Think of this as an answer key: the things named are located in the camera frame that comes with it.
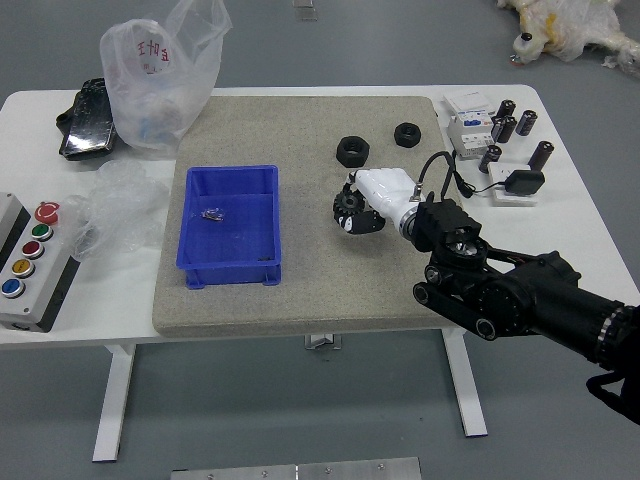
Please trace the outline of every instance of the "black cylinder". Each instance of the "black cylinder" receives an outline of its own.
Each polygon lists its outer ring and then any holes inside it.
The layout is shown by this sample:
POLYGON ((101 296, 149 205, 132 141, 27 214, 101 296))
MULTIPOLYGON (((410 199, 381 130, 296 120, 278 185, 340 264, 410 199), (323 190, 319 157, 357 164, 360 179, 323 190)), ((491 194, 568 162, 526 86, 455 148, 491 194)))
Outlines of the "black cylinder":
POLYGON ((547 142, 546 140, 540 142, 536 147, 536 151, 533 152, 533 155, 531 155, 529 159, 528 165, 531 167, 531 170, 541 171, 545 163, 547 163, 551 152, 553 152, 553 144, 551 142, 547 142))
POLYGON ((496 139, 496 142, 498 143, 507 143, 511 138, 511 134, 516 129, 516 125, 518 124, 518 122, 516 122, 516 119, 511 115, 507 115, 503 118, 503 120, 504 126, 500 131, 500 135, 498 135, 498 138, 496 139))
POLYGON ((520 117, 520 121, 516 126, 516 133, 522 137, 526 137, 531 133, 533 124, 536 123, 538 114, 533 110, 525 110, 520 117))
POLYGON ((516 110, 516 103, 513 100, 503 100, 500 104, 500 108, 498 108, 498 113, 494 118, 502 118, 507 115, 513 115, 513 112, 516 110))
POLYGON ((484 152, 484 155, 480 159, 480 165, 478 165, 478 169, 482 173, 489 173, 489 163, 497 162, 500 159, 500 155, 502 155, 502 149, 497 145, 489 145, 487 147, 487 151, 484 152))
POLYGON ((502 133, 504 129, 504 118, 496 118, 493 121, 493 128, 491 128, 491 138, 493 138, 494 142, 498 141, 498 137, 502 133))

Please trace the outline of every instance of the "blue crate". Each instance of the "blue crate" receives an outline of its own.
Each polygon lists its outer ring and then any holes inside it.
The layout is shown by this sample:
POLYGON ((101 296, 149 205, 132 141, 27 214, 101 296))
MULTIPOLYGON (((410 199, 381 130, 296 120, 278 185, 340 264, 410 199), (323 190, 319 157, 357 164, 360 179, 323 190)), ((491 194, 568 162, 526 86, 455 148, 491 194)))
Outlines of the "blue crate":
POLYGON ((280 263, 278 168, 190 168, 176 260, 187 287, 277 285, 280 263))

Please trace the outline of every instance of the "push button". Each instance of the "push button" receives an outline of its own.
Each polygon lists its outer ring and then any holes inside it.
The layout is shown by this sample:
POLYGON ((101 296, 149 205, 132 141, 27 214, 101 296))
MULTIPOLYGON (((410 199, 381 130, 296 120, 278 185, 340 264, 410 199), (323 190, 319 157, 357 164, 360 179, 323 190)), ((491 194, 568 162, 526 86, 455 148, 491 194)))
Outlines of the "push button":
POLYGON ((11 278, 2 284, 2 295, 7 298, 19 297, 24 292, 24 282, 11 278))
POLYGON ((31 229, 31 237, 40 242, 46 242, 53 235, 53 228, 44 223, 39 223, 31 229))
POLYGON ((38 208, 36 208, 34 216, 39 222, 47 225, 53 225, 58 221, 58 209, 60 205, 54 202, 42 202, 38 208))
POLYGON ((18 278, 27 278, 35 269, 36 267, 33 262, 30 262, 25 258, 18 260, 11 267, 11 271, 18 278))
POLYGON ((22 254, 25 258, 36 259, 39 258, 44 253, 44 245, 40 242, 36 242, 32 240, 31 242, 27 242, 22 247, 22 254))

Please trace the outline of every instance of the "black robotic arm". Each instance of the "black robotic arm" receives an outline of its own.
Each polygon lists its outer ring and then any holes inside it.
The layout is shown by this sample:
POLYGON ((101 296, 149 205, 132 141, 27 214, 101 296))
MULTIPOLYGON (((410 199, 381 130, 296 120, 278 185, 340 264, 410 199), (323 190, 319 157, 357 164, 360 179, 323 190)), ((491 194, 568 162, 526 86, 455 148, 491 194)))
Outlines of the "black robotic arm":
POLYGON ((494 249, 480 228, 453 200, 419 204, 411 241, 431 259, 415 299, 486 340, 540 334, 585 356, 611 372, 590 379, 589 391, 640 424, 640 307, 580 289, 558 252, 494 249), (503 274, 487 260, 514 268, 503 274), (622 380, 620 395, 603 388, 622 380))

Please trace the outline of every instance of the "red button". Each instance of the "red button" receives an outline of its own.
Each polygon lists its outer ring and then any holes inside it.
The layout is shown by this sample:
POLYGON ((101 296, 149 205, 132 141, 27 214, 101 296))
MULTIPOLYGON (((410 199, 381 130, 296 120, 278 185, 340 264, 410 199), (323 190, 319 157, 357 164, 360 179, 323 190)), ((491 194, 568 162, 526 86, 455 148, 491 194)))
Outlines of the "red button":
POLYGON ((40 242, 31 241, 24 244, 22 254, 27 258, 38 258, 44 252, 44 247, 40 242))
POLYGON ((36 209, 35 217, 41 223, 53 225, 58 221, 57 210, 60 208, 55 202, 42 202, 36 209))

